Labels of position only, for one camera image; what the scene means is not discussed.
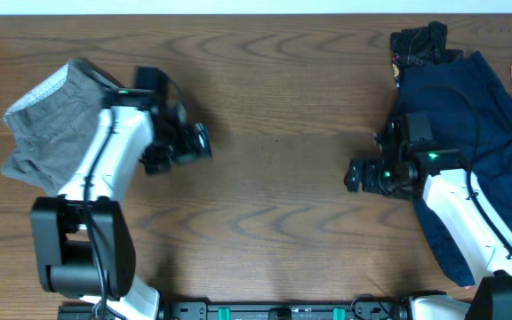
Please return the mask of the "grey shorts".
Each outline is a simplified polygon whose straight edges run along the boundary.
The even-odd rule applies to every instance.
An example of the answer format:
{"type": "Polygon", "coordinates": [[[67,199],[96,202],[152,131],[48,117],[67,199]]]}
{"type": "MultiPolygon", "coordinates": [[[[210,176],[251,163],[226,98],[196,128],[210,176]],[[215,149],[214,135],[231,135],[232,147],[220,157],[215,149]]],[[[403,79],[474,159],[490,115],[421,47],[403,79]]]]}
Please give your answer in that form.
{"type": "Polygon", "coordinates": [[[16,147],[2,174],[56,196],[92,142],[104,93],[121,85],[87,59],[69,60],[5,111],[16,147]]]}

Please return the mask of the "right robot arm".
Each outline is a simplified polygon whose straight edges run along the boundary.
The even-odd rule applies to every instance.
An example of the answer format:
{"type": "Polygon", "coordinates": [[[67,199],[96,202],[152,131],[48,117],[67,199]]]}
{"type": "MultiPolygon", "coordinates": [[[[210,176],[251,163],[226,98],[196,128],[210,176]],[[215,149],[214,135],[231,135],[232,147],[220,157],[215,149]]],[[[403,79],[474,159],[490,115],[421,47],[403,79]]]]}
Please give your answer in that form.
{"type": "Polygon", "coordinates": [[[512,231],[482,192],[472,163],[440,148],[426,113],[391,120],[376,136],[378,158],[353,158],[350,192],[421,200],[444,224],[477,290],[470,302],[444,292],[409,295],[384,311],[389,319],[512,319],[512,231]]]}

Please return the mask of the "navy blue garment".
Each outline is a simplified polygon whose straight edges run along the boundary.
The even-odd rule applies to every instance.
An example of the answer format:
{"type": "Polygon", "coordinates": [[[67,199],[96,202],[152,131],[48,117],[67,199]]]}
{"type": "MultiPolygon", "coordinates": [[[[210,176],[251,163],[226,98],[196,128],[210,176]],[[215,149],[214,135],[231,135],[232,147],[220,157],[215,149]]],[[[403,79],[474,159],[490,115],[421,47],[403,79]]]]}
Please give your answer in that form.
{"type": "Polygon", "coordinates": [[[512,231],[512,94],[480,52],[405,70],[390,115],[425,112],[441,148],[473,163],[486,197],[512,231]]]}

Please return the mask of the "black patterned garment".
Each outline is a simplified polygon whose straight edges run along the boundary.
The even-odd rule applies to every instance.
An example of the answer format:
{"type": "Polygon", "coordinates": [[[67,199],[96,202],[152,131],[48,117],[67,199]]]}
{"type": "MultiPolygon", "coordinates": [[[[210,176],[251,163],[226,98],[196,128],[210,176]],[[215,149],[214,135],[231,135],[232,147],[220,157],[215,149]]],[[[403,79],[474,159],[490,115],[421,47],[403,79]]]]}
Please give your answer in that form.
{"type": "Polygon", "coordinates": [[[447,36],[447,25],[439,21],[391,34],[391,67],[397,88],[401,86],[408,68],[452,63],[463,58],[462,50],[446,48],[447,36]]]}

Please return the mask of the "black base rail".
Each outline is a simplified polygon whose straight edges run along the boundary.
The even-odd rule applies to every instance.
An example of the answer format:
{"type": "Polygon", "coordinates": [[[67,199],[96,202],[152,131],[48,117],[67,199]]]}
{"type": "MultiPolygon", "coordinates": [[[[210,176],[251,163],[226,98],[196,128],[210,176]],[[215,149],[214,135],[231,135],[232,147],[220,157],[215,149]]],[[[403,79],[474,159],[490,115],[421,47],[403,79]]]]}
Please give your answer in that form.
{"type": "Polygon", "coordinates": [[[350,302],[211,303],[162,302],[157,320],[407,320],[408,307],[369,294],[350,302]]]}

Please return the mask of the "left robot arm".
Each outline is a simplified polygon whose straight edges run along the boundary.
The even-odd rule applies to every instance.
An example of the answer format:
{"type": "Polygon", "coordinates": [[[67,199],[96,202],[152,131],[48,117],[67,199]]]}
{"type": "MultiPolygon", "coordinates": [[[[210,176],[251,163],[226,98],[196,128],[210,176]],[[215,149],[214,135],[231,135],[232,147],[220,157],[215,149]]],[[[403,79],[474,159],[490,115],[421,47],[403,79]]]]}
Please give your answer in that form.
{"type": "Polygon", "coordinates": [[[135,274],[136,251],[122,202],[138,164],[168,172],[211,156],[208,129],[169,100],[176,83],[138,67],[131,88],[108,89],[80,165],[54,197],[39,197],[31,227],[39,283],[88,303],[75,319],[161,319],[161,294],[135,274]]]}

